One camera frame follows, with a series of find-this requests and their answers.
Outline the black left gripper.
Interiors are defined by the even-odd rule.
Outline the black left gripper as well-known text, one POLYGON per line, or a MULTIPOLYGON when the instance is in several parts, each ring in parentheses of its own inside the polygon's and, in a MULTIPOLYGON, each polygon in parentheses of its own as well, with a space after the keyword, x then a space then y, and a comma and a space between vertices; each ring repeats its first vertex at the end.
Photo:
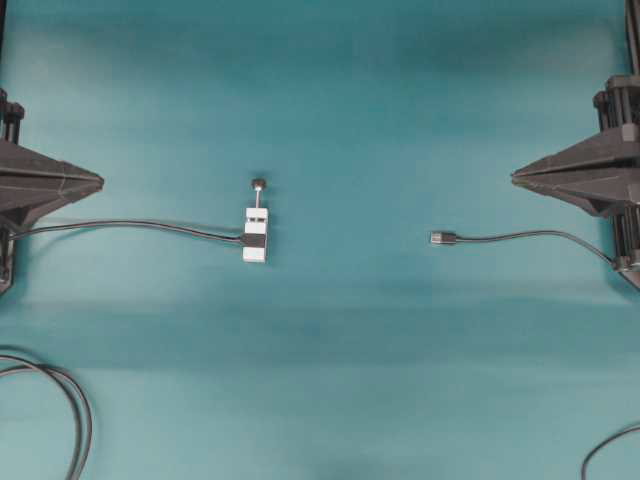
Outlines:
POLYGON ((18 145, 24 108, 10 102, 1 90, 1 294, 13 285, 15 241, 11 235, 19 232, 26 218, 26 208, 75 203, 102 190, 104 179, 98 174, 74 164, 56 160, 18 145), (62 187, 45 185, 26 187, 26 177, 50 177, 94 181, 67 182, 62 187))

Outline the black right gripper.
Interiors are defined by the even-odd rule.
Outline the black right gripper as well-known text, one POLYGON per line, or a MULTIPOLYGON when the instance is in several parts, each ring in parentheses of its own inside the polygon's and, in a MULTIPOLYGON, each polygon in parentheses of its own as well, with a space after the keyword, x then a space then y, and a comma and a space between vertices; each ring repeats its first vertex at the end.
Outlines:
POLYGON ((593 98, 602 132, 516 170, 515 186, 577 206, 589 215, 613 215, 614 264, 639 287, 639 178, 623 175, 542 175, 603 168, 639 157, 639 76, 614 75, 593 98))

